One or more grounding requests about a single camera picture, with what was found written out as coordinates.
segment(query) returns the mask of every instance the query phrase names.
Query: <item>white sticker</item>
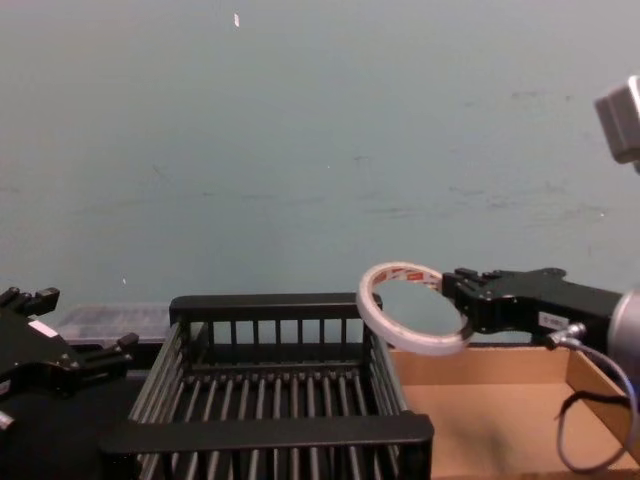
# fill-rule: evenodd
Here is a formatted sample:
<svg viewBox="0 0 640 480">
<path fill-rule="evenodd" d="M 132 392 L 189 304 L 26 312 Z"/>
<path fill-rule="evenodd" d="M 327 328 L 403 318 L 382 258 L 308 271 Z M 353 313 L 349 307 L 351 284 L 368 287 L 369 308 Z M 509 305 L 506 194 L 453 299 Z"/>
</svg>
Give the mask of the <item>white sticker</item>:
<svg viewBox="0 0 640 480">
<path fill-rule="evenodd" d="M 11 380 L 5 380 L 4 382 L 0 383 L 0 395 L 8 393 L 9 390 L 11 390 Z"/>
<path fill-rule="evenodd" d="M 569 326 L 569 319 L 552 313 L 540 312 L 538 314 L 538 325 L 553 328 L 554 330 L 562 330 Z"/>
<path fill-rule="evenodd" d="M 34 320 L 33 322 L 29 322 L 29 326 L 31 328 L 35 328 L 40 333 L 45 334 L 49 338 L 58 336 L 58 332 L 56 332 L 53 328 L 42 323 L 40 320 Z"/>
</svg>

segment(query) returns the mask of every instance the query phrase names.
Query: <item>clear tape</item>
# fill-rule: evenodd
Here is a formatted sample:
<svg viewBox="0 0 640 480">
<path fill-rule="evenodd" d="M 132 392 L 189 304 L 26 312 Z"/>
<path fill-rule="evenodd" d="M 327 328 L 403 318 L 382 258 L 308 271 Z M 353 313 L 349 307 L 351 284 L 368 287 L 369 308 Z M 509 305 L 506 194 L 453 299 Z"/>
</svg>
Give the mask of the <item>clear tape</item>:
<svg viewBox="0 0 640 480">
<path fill-rule="evenodd" d="M 410 330 L 384 313 L 373 295 L 378 285 L 392 280 L 422 284 L 436 292 L 442 289 L 442 274 L 422 265 L 389 262 L 372 267 L 360 281 L 357 304 L 362 319 L 374 333 L 396 348 L 421 355 L 451 355 L 466 348 L 473 329 L 465 317 L 459 331 L 438 336 Z"/>
</svg>

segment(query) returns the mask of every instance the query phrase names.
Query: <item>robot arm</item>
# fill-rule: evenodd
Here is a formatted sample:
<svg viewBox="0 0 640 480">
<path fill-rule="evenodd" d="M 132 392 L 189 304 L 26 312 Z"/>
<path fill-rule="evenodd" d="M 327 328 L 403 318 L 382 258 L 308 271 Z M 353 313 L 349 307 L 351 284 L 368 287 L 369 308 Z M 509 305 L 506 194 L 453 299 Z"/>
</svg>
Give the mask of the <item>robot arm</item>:
<svg viewBox="0 0 640 480">
<path fill-rule="evenodd" d="M 0 398 L 25 390 L 70 395 L 126 374 L 132 360 L 126 350 L 138 342 L 137 335 L 126 335 L 109 348 L 80 353 L 33 318 L 53 311 L 59 296 L 55 288 L 35 295 L 10 288 L 0 294 Z"/>
<path fill-rule="evenodd" d="M 442 295 L 474 332 L 529 332 L 550 348 L 571 336 L 610 354 L 616 345 L 609 345 L 608 332 L 622 295 L 567 282 L 565 276 L 558 268 L 483 274 L 460 268 L 443 274 Z"/>
<path fill-rule="evenodd" d="M 629 77 L 599 98 L 596 111 L 613 158 L 621 164 L 632 163 L 640 173 L 640 77 Z"/>
</svg>

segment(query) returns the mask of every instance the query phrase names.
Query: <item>cable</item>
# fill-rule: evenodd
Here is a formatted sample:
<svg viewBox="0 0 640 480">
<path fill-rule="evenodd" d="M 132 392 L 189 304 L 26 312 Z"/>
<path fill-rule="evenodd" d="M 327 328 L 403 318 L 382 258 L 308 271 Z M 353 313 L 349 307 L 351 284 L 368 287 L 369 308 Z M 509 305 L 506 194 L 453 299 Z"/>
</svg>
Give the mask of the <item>cable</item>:
<svg viewBox="0 0 640 480">
<path fill-rule="evenodd" d="M 573 406 L 574 403 L 579 402 L 580 400 L 591 400 L 592 402 L 606 403 L 608 405 L 620 405 L 624 408 L 629 408 L 629 397 L 625 395 L 602 395 L 600 393 L 587 392 L 586 390 L 578 390 L 569 395 L 569 397 L 562 402 L 560 413 L 556 419 L 560 418 L 560 415 L 564 414 Z"/>
<path fill-rule="evenodd" d="M 629 426 L 629 432 L 627 433 L 627 437 L 622 443 L 622 446 L 616 452 L 614 452 L 613 455 L 611 455 L 606 460 L 592 467 L 578 467 L 567 457 L 564 451 L 564 444 L 562 441 L 564 438 L 565 417 L 566 417 L 567 409 L 563 408 L 560 411 L 559 422 L 558 422 L 558 434 L 556 438 L 556 447 L 558 449 L 558 455 L 560 456 L 562 463 L 564 463 L 569 470 L 575 473 L 581 473 L 581 474 L 587 474 L 587 475 L 598 473 L 601 470 L 606 470 L 615 462 L 620 460 L 620 458 L 625 453 L 631 450 L 631 448 L 633 447 L 633 444 L 635 443 L 637 430 L 638 430 L 638 399 L 636 396 L 636 392 L 633 389 L 633 385 L 631 384 L 631 381 L 629 380 L 629 377 L 624 372 L 624 370 L 622 370 L 622 368 L 615 361 L 613 361 L 606 355 L 590 347 L 587 347 L 576 340 L 570 340 L 570 339 L 563 340 L 559 342 L 558 345 L 568 348 L 569 350 L 582 352 L 587 357 L 590 357 L 592 359 L 597 359 L 601 364 L 605 364 L 608 367 L 610 367 L 622 381 L 627 397 L 629 399 L 629 405 L 631 407 L 631 425 Z"/>
<path fill-rule="evenodd" d="M 384 313 L 373 292 L 375 287 L 391 280 L 421 284 L 436 292 L 442 290 L 442 274 L 422 265 L 390 262 L 370 268 L 360 281 L 356 302 L 360 316 L 374 333 L 401 350 L 421 355 L 450 355 L 464 350 L 473 335 L 473 328 L 464 316 L 458 332 L 437 336 L 414 332 Z"/>
</svg>

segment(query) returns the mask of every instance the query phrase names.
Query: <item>silver cylinder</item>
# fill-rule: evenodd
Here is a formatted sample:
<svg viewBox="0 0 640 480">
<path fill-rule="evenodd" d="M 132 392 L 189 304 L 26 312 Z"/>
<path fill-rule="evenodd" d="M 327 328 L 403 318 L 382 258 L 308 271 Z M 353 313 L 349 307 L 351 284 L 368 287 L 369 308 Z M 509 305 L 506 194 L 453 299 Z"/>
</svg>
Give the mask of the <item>silver cylinder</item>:
<svg viewBox="0 0 640 480">
<path fill-rule="evenodd" d="M 640 384 L 640 290 L 632 290 L 618 302 L 609 325 L 608 354 Z"/>
<path fill-rule="evenodd" d="M 13 425 L 13 422 L 13 417 L 0 411 L 0 430 L 9 430 L 9 428 Z"/>
<path fill-rule="evenodd" d="M 545 345 L 548 349 L 553 350 L 567 341 L 580 341 L 587 333 L 587 327 L 582 323 L 572 323 L 564 330 L 557 330 L 550 333 L 545 338 Z"/>
</svg>

